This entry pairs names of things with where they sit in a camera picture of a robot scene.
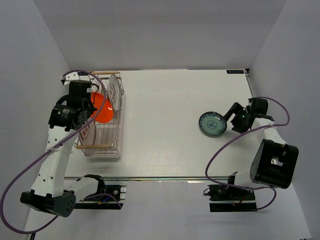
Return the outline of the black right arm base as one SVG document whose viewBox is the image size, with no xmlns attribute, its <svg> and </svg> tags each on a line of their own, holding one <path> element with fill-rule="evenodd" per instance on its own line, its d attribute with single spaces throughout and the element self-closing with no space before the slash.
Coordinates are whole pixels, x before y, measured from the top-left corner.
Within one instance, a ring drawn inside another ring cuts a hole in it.
<svg viewBox="0 0 320 240">
<path fill-rule="evenodd" d="M 242 188 L 211 184 L 203 191 L 209 197 L 211 213 L 256 212 L 256 197 L 253 191 Z"/>
</svg>

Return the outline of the orange plastic plate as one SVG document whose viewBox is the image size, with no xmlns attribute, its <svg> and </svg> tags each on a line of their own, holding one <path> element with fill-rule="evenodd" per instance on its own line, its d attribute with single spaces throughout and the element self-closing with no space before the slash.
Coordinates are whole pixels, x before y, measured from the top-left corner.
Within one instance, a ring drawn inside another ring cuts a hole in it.
<svg viewBox="0 0 320 240">
<path fill-rule="evenodd" d="M 91 114 L 90 116 L 91 118 L 93 118 L 94 115 L 97 113 L 97 111 L 101 108 L 104 99 L 105 99 L 105 96 L 100 93 L 91 94 L 91 102 L 93 103 L 93 106 L 97 109 L 93 114 Z M 97 121 L 98 123 L 106 124 L 112 120 L 113 116 L 114 116 L 113 107 L 109 102 L 109 100 L 105 99 L 102 110 L 96 116 L 95 121 Z"/>
</svg>

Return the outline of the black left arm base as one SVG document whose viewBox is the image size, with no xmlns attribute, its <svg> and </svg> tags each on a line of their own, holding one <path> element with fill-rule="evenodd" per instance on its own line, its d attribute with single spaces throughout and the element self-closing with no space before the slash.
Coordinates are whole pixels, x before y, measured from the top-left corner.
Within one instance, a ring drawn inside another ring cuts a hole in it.
<svg viewBox="0 0 320 240">
<path fill-rule="evenodd" d="M 75 204 L 76 210 L 120 210 L 126 199 L 127 181 L 105 181 L 103 195 L 82 200 Z"/>
</svg>

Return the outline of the blue patterned small plate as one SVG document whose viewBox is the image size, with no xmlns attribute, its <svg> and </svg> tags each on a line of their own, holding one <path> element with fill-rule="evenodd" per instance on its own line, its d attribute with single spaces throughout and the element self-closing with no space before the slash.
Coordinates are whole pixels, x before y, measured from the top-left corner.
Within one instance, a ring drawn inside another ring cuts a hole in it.
<svg viewBox="0 0 320 240">
<path fill-rule="evenodd" d="M 223 116 L 214 111 L 203 113 L 198 120 L 198 126 L 200 131 L 210 138 L 219 138 L 227 130 L 227 122 Z"/>
</svg>

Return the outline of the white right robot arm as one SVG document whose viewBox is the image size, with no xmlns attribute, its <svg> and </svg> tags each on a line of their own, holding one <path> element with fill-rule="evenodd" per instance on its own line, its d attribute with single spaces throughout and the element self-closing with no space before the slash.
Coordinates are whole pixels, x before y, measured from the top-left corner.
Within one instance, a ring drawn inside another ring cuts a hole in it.
<svg viewBox="0 0 320 240">
<path fill-rule="evenodd" d="M 235 102 L 222 117 L 224 121 L 234 115 L 230 121 L 232 130 L 243 134 L 257 128 L 255 135 L 259 147 L 250 165 L 250 169 L 234 172 L 228 177 L 226 195 L 236 200 L 244 193 L 244 187 L 255 189 L 271 187 L 286 189 L 294 175 L 299 150 L 288 144 L 279 135 L 274 118 L 268 115 L 268 100 L 250 98 L 249 105 L 243 107 Z"/>
</svg>

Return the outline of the white plate red characters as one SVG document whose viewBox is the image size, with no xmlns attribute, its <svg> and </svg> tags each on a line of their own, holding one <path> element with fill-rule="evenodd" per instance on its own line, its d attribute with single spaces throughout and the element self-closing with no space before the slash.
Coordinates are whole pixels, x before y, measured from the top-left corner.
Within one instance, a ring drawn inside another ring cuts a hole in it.
<svg viewBox="0 0 320 240">
<path fill-rule="evenodd" d="M 108 82 L 108 99 L 113 110 L 118 111 L 120 108 L 121 86 L 115 74 L 111 74 Z"/>
<path fill-rule="evenodd" d="M 96 142 L 96 121 L 92 121 L 78 134 L 78 145 L 94 145 Z"/>
</svg>

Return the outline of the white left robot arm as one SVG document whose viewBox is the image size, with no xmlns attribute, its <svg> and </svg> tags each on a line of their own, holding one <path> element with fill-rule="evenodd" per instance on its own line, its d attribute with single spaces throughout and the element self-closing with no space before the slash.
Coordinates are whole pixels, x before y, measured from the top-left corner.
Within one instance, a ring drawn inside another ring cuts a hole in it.
<svg viewBox="0 0 320 240">
<path fill-rule="evenodd" d="M 106 187 L 99 175 L 87 174 L 65 187 L 64 179 L 76 136 L 65 143 L 60 141 L 80 129 L 96 111 L 92 101 L 92 84 L 86 80 L 72 80 L 67 95 L 61 97 L 49 118 L 49 154 L 44 157 L 35 182 L 29 191 L 22 192 L 20 202 L 39 212 L 68 217 L 77 202 L 88 196 L 99 200 Z"/>
</svg>

